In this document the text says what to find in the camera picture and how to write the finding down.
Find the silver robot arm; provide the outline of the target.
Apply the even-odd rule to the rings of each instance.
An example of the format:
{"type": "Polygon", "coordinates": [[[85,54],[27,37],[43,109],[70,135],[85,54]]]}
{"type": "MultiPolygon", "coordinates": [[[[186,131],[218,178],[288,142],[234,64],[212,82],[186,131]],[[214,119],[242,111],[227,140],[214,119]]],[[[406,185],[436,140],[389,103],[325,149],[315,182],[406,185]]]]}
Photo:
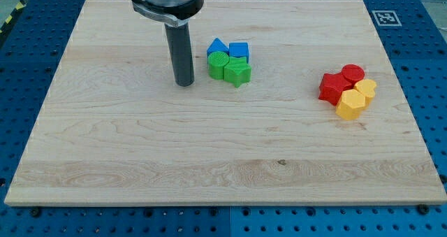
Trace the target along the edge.
{"type": "Polygon", "coordinates": [[[131,0],[135,12],[170,27],[181,27],[203,7],[204,0],[131,0]]]}

